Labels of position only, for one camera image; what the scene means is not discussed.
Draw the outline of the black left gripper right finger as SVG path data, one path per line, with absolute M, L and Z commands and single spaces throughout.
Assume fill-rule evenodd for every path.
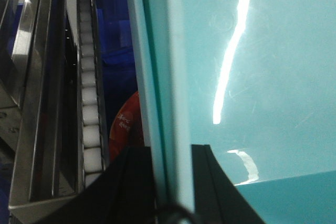
M 191 146 L 195 211 L 205 223 L 264 223 L 220 167 L 209 145 Z

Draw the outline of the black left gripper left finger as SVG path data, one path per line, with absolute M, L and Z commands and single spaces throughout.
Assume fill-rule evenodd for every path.
M 42 197 L 34 187 L 34 147 L 18 146 L 10 211 L 21 223 L 151 223 L 156 198 L 149 147 L 126 147 L 82 192 Z

